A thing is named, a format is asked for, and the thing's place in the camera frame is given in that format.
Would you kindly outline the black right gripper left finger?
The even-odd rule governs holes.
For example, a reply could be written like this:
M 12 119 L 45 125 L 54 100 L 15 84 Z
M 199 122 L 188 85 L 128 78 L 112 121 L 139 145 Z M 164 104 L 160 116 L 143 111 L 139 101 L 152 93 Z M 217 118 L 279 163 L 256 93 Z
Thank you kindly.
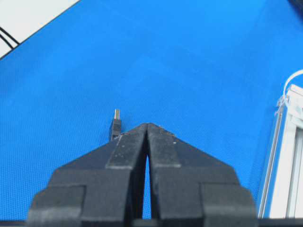
M 32 200 L 29 227 L 124 227 L 143 214 L 148 125 L 57 168 Z

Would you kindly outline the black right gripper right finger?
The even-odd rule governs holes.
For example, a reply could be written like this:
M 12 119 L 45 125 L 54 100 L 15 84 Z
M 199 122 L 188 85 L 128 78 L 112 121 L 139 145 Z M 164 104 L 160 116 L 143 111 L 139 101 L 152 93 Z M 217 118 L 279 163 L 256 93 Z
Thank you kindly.
M 256 227 L 251 193 L 228 164 L 148 124 L 151 216 L 163 227 Z

